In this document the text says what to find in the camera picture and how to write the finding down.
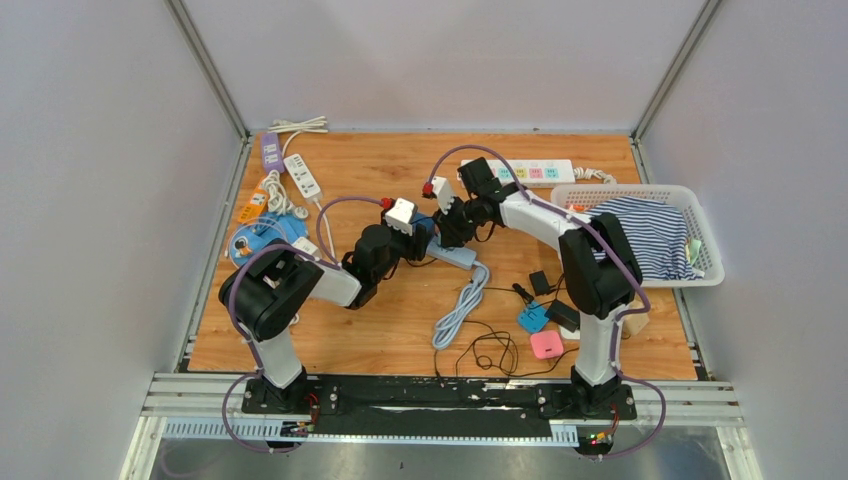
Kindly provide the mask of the dark blue cube adapter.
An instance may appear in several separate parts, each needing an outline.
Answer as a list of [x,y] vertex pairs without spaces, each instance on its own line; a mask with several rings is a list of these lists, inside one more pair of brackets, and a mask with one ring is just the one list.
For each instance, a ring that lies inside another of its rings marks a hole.
[[417,237],[425,238],[429,242],[436,234],[437,229],[431,216],[418,214],[414,221],[414,233]]

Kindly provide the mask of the light blue power strip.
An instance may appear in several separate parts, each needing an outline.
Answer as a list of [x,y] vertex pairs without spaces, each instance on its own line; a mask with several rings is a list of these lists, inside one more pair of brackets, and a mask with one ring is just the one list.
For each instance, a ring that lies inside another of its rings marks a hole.
[[471,270],[477,259],[477,253],[466,247],[445,248],[433,239],[427,246],[426,253],[436,260],[443,261],[463,270]]

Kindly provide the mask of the white power strip blue USB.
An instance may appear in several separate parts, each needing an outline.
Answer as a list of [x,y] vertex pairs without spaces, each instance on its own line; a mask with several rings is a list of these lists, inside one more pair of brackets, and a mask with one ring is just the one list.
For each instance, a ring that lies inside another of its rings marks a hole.
[[577,167],[569,159],[507,159],[506,162],[508,166],[501,160],[487,159],[490,170],[502,184],[513,181],[509,169],[527,188],[554,188],[578,181],[616,183],[615,177],[605,171]]

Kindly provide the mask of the black TP-Link charger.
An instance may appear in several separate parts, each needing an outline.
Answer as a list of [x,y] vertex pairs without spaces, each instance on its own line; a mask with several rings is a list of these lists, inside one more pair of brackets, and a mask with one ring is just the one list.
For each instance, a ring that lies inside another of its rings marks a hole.
[[528,279],[531,287],[530,290],[524,288],[520,283],[513,283],[509,288],[486,286],[484,290],[514,293],[519,296],[526,306],[530,306],[538,297],[547,295],[556,296],[560,291],[559,285],[550,283],[547,275],[542,270],[530,273]]

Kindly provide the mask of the white cube adapter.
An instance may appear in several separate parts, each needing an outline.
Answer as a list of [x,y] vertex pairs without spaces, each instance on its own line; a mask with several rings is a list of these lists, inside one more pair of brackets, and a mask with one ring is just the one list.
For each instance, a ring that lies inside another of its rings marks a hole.
[[322,258],[321,249],[306,237],[299,237],[293,242],[292,246],[316,259]]

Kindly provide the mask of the black charger with cable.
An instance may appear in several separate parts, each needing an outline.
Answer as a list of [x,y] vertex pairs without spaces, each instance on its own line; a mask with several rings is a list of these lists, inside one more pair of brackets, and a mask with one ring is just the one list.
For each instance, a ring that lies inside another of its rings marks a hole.
[[520,328],[494,325],[472,313],[451,314],[436,330],[433,371],[436,375],[526,379],[562,373],[578,348],[561,339],[537,357],[532,335]]

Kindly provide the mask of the wooden cube adapter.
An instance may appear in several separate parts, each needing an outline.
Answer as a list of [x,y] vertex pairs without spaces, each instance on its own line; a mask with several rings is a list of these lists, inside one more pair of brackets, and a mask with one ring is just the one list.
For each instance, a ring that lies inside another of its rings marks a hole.
[[638,335],[650,322],[647,313],[633,313],[623,319],[623,331],[628,337]]

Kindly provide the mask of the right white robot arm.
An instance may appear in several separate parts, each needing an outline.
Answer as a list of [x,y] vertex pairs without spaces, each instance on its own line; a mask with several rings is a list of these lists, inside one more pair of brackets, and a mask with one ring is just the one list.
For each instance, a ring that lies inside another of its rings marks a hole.
[[423,197],[438,204],[433,220],[443,246],[462,247],[478,227],[491,223],[523,232],[556,251],[566,292],[580,313],[571,403],[584,417],[598,416],[623,378],[620,322],[634,298],[645,295],[640,266],[620,221],[609,213],[572,213],[532,193],[516,175],[503,182],[484,158],[462,165],[458,173],[467,199],[436,173],[422,187]]

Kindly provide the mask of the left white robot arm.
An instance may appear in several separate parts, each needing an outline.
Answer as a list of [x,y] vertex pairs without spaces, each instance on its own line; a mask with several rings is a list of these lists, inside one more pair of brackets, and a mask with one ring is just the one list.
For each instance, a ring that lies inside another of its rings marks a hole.
[[247,340],[268,400],[283,413],[306,400],[306,370],[297,357],[290,324],[308,299],[356,310],[391,278],[399,262],[419,261],[434,236],[430,221],[403,233],[387,223],[363,229],[339,265],[315,258],[284,240],[273,240],[250,257],[219,289],[220,303]]

